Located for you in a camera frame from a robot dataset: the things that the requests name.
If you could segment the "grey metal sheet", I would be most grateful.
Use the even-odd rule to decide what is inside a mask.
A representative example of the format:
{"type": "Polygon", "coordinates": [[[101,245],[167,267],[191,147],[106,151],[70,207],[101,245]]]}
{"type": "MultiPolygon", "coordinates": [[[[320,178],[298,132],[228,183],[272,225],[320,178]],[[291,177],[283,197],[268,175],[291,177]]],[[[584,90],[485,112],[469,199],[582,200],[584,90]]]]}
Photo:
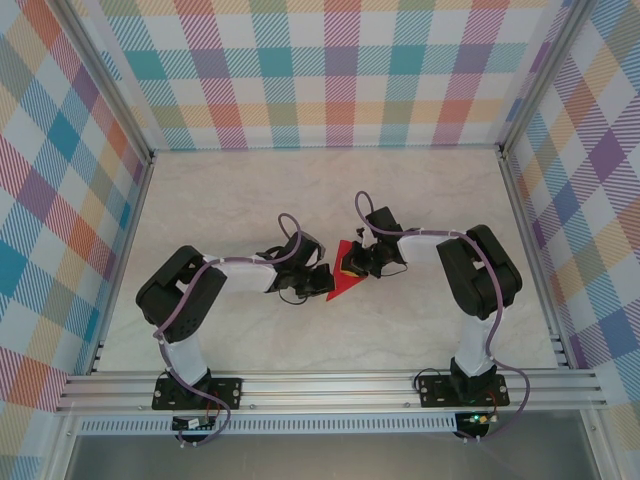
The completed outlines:
{"type": "Polygon", "coordinates": [[[65,480],[600,480],[579,441],[465,445],[429,435],[80,438],[65,480]]]}

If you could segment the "aluminium front leg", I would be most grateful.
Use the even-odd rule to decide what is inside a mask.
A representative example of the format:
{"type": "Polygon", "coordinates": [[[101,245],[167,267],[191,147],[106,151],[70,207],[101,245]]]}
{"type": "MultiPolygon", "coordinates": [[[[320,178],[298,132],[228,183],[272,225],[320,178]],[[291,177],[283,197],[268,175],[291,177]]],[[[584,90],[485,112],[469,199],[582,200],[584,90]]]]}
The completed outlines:
{"type": "Polygon", "coordinates": [[[68,412],[57,415],[40,480],[65,480],[78,436],[79,421],[68,412]]]}
{"type": "Polygon", "coordinates": [[[581,419],[601,480],[622,480],[602,410],[581,409],[581,419]]]}

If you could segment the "aluminium front rail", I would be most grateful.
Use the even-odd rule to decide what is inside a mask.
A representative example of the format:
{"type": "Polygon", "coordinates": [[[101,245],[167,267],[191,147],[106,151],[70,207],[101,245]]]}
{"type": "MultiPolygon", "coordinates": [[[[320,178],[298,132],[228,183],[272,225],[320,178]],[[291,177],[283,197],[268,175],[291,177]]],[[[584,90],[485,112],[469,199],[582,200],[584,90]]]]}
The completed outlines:
{"type": "MultiPolygon", "coordinates": [[[[607,401],[596,375],[589,370],[534,369],[524,375],[502,372],[510,405],[500,412],[524,407],[532,411],[602,409],[607,401]]],[[[70,378],[57,410],[60,413],[153,412],[151,401],[159,376],[105,372],[70,378]]],[[[219,373],[241,378],[242,412],[366,413],[422,408],[409,371],[219,373]]],[[[425,408],[472,411],[473,407],[425,408]]]]}

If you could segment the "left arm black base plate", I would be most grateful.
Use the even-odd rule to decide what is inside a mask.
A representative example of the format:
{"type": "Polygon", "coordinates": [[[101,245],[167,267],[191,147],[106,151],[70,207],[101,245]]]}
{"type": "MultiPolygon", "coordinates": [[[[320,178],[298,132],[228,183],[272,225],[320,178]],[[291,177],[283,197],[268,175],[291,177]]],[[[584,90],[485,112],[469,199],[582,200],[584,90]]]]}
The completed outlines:
{"type": "MultiPolygon", "coordinates": [[[[193,388],[225,402],[231,410],[240,406],[243,380],[241,378],[214,377],[205,375],[193,388]]],[[[167,374],[158,377],[155,383],[151,409],[155,411],[169,410],[206,410],[213,403],[188,388],[167,374]]]]}

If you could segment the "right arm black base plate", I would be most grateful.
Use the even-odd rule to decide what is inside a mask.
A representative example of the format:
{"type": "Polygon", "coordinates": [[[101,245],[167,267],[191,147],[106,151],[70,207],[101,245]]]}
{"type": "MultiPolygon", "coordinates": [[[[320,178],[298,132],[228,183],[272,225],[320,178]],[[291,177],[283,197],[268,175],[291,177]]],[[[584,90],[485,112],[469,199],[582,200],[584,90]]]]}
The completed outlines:
{"type": "Polygon", "coordinates": [[[503,375],[496,375],[487,387],[467,400],[456,392],[449,375],[435,374],[415,376],[413,387],[419,395],[422,408],[435,407],[505,407],[510,397],[503,375]]]}

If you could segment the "aluminium side rail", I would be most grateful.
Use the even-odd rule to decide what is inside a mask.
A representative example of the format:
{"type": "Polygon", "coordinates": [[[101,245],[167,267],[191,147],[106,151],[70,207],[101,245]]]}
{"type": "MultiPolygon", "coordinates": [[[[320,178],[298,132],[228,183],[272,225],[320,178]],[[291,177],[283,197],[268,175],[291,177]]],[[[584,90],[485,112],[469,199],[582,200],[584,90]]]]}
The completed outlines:
{"type": "Polygon", "coordinates": [[[565,345],[563,327],[559,321],[555,302],[546,283],[533,230],[526,217],[524,201],[521,198],[514,180],[508,156],[500,149],[497,150],[496,155],[527,262],[531,270],[536,293],[549,330],[550,341],[556,354],[556,362],[559,368],[572,369],[574,367],[573,358],[571,356],[571,352],[565,345]]]}
{"type": "Polygon", "coordinates": [[[153,151],[151,153],[150,160],[147,162],[146,166],[143,169],[140,189],[134,203],[134,209],[131,213],[130,221],[125,231],[126,236],[124,237],[123,249],[118,258],[118,262],[116,263],[114,278],[109,291],[109,296],[107,298],[105,310],[99,317],[96,330],[89,344],[89,355],[84,362],[81,370],[81,373],[83,375],[90,375],[93,372],[94,366],[98,362],[98,351],[104,346],[104,342],[107,338],[109,327],[113,318],[114,310],[124,279],[124,274],[126,272],[127,263],[135,239],[136,231],[144,208],[144,203],[152,181],[157,157],[158,152],[153,151]]]}

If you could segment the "aluminium frame post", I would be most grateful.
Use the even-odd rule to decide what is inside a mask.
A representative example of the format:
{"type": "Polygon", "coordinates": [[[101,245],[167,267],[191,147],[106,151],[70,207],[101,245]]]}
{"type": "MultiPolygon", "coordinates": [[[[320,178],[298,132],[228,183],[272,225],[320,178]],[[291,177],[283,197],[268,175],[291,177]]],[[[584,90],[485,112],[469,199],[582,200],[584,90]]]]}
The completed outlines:
{"type": "Polygon", "coordinates": [[[506,161],[513,152],[532,120],[535,110],[540,105],[545,93],[558,74],[565,58],[574,44],[583,25],[588,20],[598,0],[573,0],[559,33],[553,39],[546,55],[540,62],[540,70],[533,78],[531,88],[524,97],[516,112],[504,140],[499,143],[498,151],[501,161],[506,161]]]}
{"type": "Polygon", "coordinates": [[[153,150],[145,140],[133,114],[120,94],[113,76],[102,59],[100,51],[84,28],[71,1],[51,0],[51,5],[59,10],[60,16],[65,21],[66,29],[73,38],[74,45],[78,48],[87,70],[96,82],[100,92],[105,95],[107,103],[112,108],[128,139],[133,142],[136,151],[143,157],[145,162],[151,164],[153,162],[153,150]]]}

